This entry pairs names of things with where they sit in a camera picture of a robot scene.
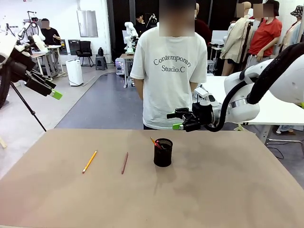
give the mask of pencil cup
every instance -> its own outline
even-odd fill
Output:
[[[158,139],[156,142],[158,142],[163,149],[154,146],[154,164],[159,167],[171,165],[173,143],[169,139]]]

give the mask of pen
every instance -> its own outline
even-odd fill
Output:
[[[159,144],[160,147],[161,147],[163,150],[165,149],[165,148],[160,144],[160,141],[157,140],[156,143]]]
[[[97,154],[97,151],[95,151],[91,157],[91,159],[89,160],[89,162],[87,163],[87,165],[85,166],[84,170],[82,170],[82,173],[85,173],[85,171],[87,170],[87,168],[89,167],[89,165],[91,164],[93,158],[95,157],[95,155]]]
[[[125,165],[127,164],[128,156],[129,156],[129,153],[127,152],[127,154],[125,155],[125,158],[124,158],[122,174],[124,174],[124,169],[125,169]]]
[[[151,141],[153,142],[153,144],[154,144],[155,146],[157,146],[159,149],[163,149],[158,143],[156,143],[156,142],[154,141],[153,138],[150,137],[150,139],[151,139]]]

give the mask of black chair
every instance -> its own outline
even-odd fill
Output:
[[[80,46],[80,50],[77,50],[76,53],[77,53],[77,56],[79,57],[79,60],[80,60],[80,57],[82,57],[81,66],[84,64],[85,57],[87,57],[89,60],[90,67],[93,67],[94,62],[91,59],[91,56],[93,56],[92,50],[91,50],[91,42],[90,41],[80,41],[79,46]]]

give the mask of camera tripod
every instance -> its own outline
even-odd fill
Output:
[[[35,117],[35,119],[40,124],[40,126],[42,127],[42,129],[46,132],[45,127],[42,125],[42,123],[40,122],[40,120],[37,118],[35,111],[33,111],[33,109],[31,109],[31,107],[26,102],[26,100],[24,99],[24,97],[21,95],[21,93],[19,92],[19,90],[15,87],[14,83],[10,82],[10,85],[15,90],[16,94],[21,99],[21,101],[23,102],[23,104],[28,108],[29,112]]]

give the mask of beige jacket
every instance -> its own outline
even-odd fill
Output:
[[[299,31],[300,31],[301,21],[298,21],[293,25],[287,32],[283,38],[283,51],[290,45],[296,44]]]
[[[224,48],[220,55],[221,59],[232,59],[234,62],[239,63],[239,55],[242,52],[242,41],[244,33],[246,34],[245,25],[249,15],[237,20],[233,29],[229,32],[228,38],[225,42]]]

